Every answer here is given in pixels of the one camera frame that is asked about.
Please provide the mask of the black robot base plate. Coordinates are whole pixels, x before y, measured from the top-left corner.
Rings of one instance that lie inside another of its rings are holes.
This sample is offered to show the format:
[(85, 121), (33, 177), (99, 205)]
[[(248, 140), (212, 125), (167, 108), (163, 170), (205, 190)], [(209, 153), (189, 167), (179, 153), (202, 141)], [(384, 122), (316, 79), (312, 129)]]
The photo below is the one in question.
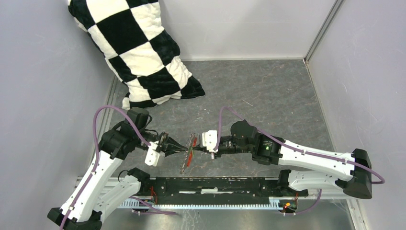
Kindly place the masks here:
[(141, 183), (138, 196), (153, 196), (159, 205), (256, 205), (270, 197), (306, 197), (267, 177), (156, 177)]

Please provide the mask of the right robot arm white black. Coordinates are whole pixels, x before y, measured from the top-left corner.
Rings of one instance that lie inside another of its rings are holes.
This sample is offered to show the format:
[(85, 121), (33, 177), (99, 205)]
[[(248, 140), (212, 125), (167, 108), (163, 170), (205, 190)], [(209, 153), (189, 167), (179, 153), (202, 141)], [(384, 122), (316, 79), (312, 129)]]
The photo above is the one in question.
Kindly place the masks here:
[(304, 171), (282, 170), (277, 191), (288, 196), (293, 191), (338, 189), (359, 198), (372, 198), (372, 164), (367, 151), (332, 152), (295, 144), (265, 135), (246, 120), (235, 122), (230, 135), (221, 137), (216, 130), (199, 135), (199, 147), (216, 159), (223, 154), (250, 153), (262, 165), (304, 168)]

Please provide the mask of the metal key holder red handle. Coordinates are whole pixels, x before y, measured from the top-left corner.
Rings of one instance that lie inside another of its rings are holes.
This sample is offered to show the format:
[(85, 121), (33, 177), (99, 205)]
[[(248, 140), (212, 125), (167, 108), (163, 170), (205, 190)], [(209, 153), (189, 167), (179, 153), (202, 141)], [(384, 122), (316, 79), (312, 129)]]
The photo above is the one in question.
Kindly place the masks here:
[(198, 135), (196, 133), (192, 133), (187, 141), (187, 145), (186, 145), (186, 155), (184, 158), (183, 163), (181, 164), (181, 168), (180, 168), (180, 174), (184, 174), (186, 168), (189, 167), (191, 160), (193, 158), (193, 148), (196, 146), (197, 144), (197, 140), (198, 140)]

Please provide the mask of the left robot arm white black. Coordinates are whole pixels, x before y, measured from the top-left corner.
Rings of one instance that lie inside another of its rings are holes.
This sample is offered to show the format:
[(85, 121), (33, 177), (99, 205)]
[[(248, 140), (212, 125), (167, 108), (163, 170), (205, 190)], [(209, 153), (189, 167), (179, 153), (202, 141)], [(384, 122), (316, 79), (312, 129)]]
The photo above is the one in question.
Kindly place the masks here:
[(167, 138), (148, 132), (152, 121), (148, 110), (132, 108), (127, 112), (110, 106), (124, 116), (124, 120), (105, 132), (101, 139), (93, 132), (95, 155), (79, 185), (61, 206), (50, 209), (47, 218), (61, 230), (99, 230), (105, 219), (125, 200), (135, 195), (145, 195), (150, 190), (147, 175), (139, 169), (132, 169), (127, 176), (105, 195), (101, 192), (114, 171), (136, 148), (147, 150), (145, 164), (157, 167), (169, 153), (184, 150), (183, 146), (169, 142)]

